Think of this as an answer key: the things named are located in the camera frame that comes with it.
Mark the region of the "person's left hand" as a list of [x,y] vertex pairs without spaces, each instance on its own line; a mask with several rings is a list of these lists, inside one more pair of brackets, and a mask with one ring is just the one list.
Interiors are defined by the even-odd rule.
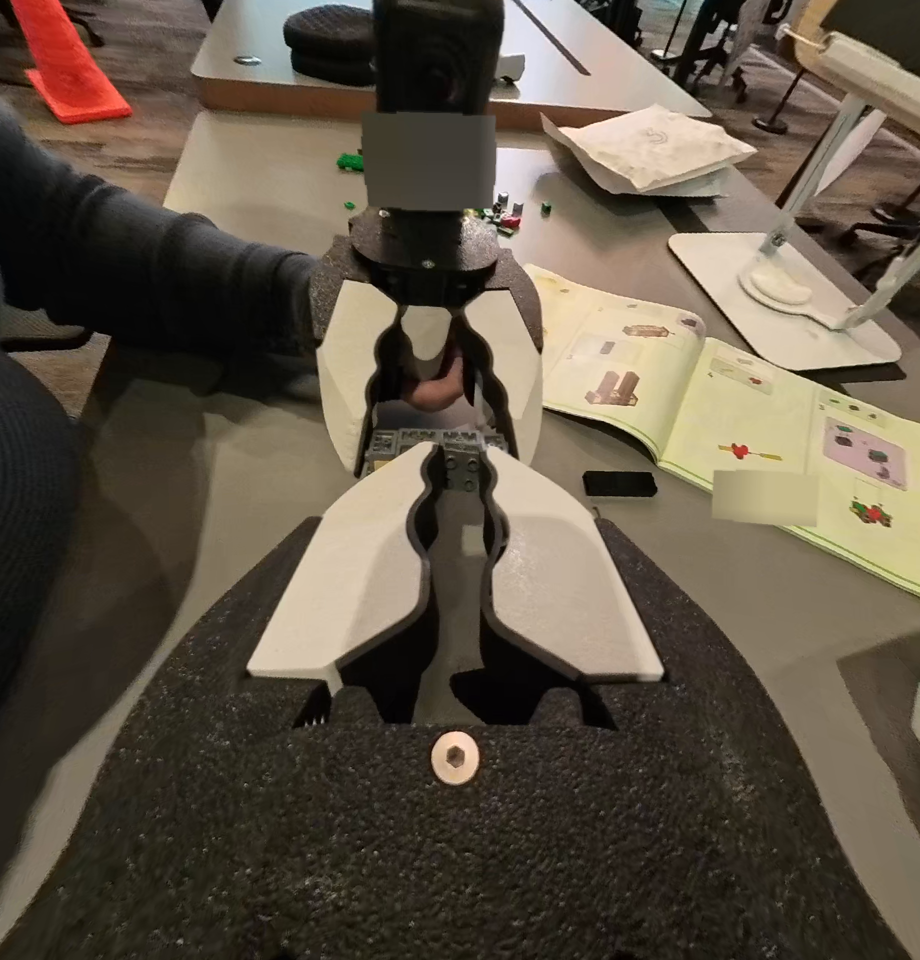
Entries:
[[399,398],[422,413],[442,412],[465,396],[462,354],[445,356],[435,376],[404,379]]

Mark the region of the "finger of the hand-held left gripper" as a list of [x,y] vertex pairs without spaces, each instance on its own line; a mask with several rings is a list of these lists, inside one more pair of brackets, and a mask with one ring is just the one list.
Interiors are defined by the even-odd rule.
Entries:
[[317,349],[322,414],[344,469],[362,474],[386,377],[396,372],[399,307],[380,289],[344,280]]
[[468,303],[460,318],[468,399],[508,452],[530,466],[543,419],[542,355],[508,290]]

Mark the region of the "person's torso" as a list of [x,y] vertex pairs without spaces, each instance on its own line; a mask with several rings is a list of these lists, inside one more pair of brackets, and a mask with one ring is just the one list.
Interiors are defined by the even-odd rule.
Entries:
[[66,556],[79,490],[72,420],[0,351],[0,705]]

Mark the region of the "person's left forearm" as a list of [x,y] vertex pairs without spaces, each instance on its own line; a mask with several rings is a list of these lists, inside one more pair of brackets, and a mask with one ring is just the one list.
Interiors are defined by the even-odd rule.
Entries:
[[317,264],[78,172],[0,99],[0,310],[151,349],[301,356]]

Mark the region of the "pile of small loose bricks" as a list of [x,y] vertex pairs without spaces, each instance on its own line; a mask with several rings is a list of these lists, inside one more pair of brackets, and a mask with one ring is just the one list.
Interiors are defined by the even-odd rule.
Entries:
[[511,238],[523,225],[525,205],[511,198],[508,191],[498,191],[491,206],[469,208],[466,214],[492,228],[499,236]]

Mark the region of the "grey table with wooden edge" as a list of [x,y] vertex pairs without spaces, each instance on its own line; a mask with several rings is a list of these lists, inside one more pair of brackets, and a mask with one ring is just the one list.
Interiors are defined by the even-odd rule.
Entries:
[[[202,105],[215,111],[358,122],[375,108],[370,88],[294,72],[283,26],[318,6],[306,1],[226,1],[191,66]],[[505,2],[503,54],[524,54],[523,75],[499,82],[489,112],[499,130],[538,133],[544,115],[584,127],[654,105],[696,119],[712,114],[573,1]]]

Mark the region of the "pale green instruction booklet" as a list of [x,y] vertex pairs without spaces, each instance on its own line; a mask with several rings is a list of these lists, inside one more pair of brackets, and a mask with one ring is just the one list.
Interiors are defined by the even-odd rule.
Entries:
[[708,336],[672,306],[539,266],[545,408],[616,428],[712,494],[920,597],[920,423]]

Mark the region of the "grey desk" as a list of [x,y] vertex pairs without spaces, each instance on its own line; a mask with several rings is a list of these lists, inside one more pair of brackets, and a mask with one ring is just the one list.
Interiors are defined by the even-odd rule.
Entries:
[[920,852],[862,884],[820,765],[734,644],[817,653],[846,620],[920,653],[903,603],[821,565],[802,578],[824,601],[814,630],[799,601],[754,607],[703,547],[717,598],[753,617],[733,623],[634,523],[598,520],[670,679],[596,688],[616,729],[542,694],[534,723],[475,726],[480,770],[445,786],[437,729],[382,724],[363,686],[326,697],[316,731],[301,726],[313,682],[246,678],[341,485],[301,445],[312,420],[265,437],[273,373],[257,364],[120,363],[101,378],[71,553],[0,716],[0,847],[20,828],[7,807],[37,791],[22,777],[85,736],[174,617],[178,645],[0,958],[909,957],[917,936],[879,907],[920,903]]

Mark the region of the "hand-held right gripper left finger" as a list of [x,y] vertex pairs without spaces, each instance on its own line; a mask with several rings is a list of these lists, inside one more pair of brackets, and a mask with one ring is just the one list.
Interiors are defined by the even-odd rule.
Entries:
[[430,605],[439,463],[439,445],[423,440],[326,510],[250,655],[250,677],[322,681],[335,692],[419,621]]

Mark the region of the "black office chair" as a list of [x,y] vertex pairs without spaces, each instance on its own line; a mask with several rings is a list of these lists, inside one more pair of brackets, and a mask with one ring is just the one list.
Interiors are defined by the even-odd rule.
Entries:
[[690,27],[679,54],[652,51],[647,59],[673,82],[693,96],[697,96],[716,68],[720,80],[726,80],[737,104],[747,100],[747,84],[742,68],[728,67],[728,42],[735,38],[743,1],[704,1]]

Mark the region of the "orange floor marker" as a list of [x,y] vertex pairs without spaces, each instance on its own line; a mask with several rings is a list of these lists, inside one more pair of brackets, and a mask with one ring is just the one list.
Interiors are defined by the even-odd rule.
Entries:
[[59,1],[12,1],[30,49],[30,83],[66,125],[130,117],[130,104],[96,64]]

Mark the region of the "grey and tan brick assembly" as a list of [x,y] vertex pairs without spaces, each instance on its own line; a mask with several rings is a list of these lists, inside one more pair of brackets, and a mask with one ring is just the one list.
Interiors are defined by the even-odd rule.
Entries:
[[483,450],[509,451],[509,444],[494,429],[397,428],[374,429],[370,434],[358,478],[374,473],[418,444],[430,442],[442,449],[442,488],[476,493],[479,489]]

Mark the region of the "black round pad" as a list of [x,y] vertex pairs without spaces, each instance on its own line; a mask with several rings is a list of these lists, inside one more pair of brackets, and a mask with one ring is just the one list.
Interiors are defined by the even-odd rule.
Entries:
[[289,49],[310,56],[369,60],[375,50],[373,16],[358,6],[310,6],[288,15],[282,33]]
[[361,88],[374,82],[374,69],[369,58],[346,59],[292,49],[290,61],[294,72],[318,80]]

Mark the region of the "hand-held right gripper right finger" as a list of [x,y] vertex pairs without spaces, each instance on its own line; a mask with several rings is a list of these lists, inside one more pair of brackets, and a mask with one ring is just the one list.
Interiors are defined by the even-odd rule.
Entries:
[[498,448],[482,457],[483,666],[521,683],[658,682],[665,668],[593,516]]

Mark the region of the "black plate brick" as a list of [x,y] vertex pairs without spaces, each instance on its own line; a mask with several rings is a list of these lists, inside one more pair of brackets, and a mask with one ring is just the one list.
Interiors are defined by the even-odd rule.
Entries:
[[654,498],[658,493],[655,476],[639,470],[588,470],[582,476],[590,499]]

